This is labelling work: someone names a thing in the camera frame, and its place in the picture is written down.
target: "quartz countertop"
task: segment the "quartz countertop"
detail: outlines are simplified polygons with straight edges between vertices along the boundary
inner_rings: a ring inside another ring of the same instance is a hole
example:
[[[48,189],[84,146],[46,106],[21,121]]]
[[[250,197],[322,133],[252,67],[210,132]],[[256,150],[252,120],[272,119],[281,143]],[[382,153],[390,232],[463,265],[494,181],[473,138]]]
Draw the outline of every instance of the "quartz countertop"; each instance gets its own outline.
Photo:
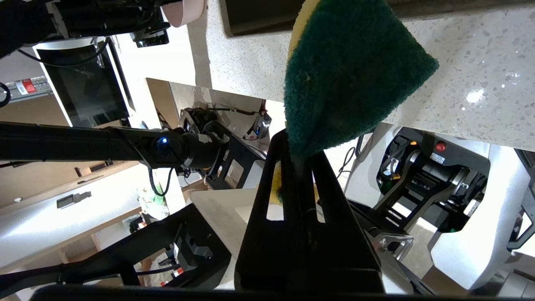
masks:
[[[228,37],[220,1],[207,7],[168,45],[117,36],[137,111],[155,112],[145,78],[283,101],[291,33]],[[535,151],[535,5],[403,23],[440,68],[384,122]]]

